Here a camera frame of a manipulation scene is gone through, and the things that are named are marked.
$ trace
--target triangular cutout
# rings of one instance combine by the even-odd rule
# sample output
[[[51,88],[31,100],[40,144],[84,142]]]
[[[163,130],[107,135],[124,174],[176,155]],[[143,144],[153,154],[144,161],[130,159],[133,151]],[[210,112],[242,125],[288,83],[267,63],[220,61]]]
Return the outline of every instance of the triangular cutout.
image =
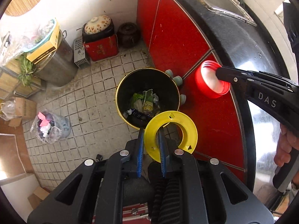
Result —
[[[248,196],[226,174],[222,173],[221,178],[233,205],[247,200]]]
[[[82,179],[82,174],[77,175],[72,182],[69,183],[55,198],[57,201],[70,206],[76,196],[79,184]]]

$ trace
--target red cabinet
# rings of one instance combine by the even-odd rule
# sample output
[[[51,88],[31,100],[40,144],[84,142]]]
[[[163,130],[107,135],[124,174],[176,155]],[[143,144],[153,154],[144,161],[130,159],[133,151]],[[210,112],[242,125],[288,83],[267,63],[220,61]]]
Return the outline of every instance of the red cabinet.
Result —
[[[174,0],[160,0],[149,53],[155,67],[183,76],[209,50],[192,20]]]
[[[138,0],[137,24],[141,29],[142,37],[147,47],[150,46],[158,3],[159,0]]]
[[[217,61],[213,54],[207,60]],[[205,97],[197,89],[195,71],[185,78],[180,88],[180,93],[187,97],[180,111],[194,121],[198,131],[195,151],[244,168],[242,135],[231,94],[217,99]]]

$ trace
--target floral lid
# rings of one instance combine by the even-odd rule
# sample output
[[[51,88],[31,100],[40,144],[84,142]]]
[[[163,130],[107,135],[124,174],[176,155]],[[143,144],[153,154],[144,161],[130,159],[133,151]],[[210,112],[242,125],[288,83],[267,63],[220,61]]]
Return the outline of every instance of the floral lid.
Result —
[[[101,32],[105,30],[111,23],[111,18],[108,16],[98,16],[92,18],[84,28],[84,31],[86,34],[91,35],[91,34],[96,34],[98,32]]]

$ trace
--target tiled floor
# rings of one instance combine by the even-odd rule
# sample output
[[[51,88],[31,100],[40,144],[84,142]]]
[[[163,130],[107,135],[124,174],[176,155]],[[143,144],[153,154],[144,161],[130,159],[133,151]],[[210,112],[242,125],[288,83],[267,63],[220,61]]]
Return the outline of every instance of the tiled floor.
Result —
[[[129,72],[153,66],[143,42],[136,47],[120,49],[112,58],[93,62],[80,69],[74,80],[64,87],[48,85],[45,92],[32,96],[38,111],[48,109],[68,117],[72,130],[67,139],[45,144],[39,141],[24,122],[24,136],[30,160],[42,187],[53,190],[86,158],[97,154],[109,158],[124,149],[126,142],[138,137],[118,115],[116,87]],[[175,125],[165,129],[166,137],[178,140]]]

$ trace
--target yellow box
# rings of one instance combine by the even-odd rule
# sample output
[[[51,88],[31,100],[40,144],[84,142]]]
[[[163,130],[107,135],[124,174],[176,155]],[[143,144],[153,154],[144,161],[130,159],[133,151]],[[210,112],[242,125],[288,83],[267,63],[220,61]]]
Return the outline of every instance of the yellow box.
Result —
[[[32,63],[36,64],[46,55],[51,53],[54,50],[57,50],[58,46],[58,37],[59,37],[59,23],[56,23],[56,26],[52,32],[50,39],[44,43],[41,47],[37,48],[34,52],[27,54],[27,59]]]

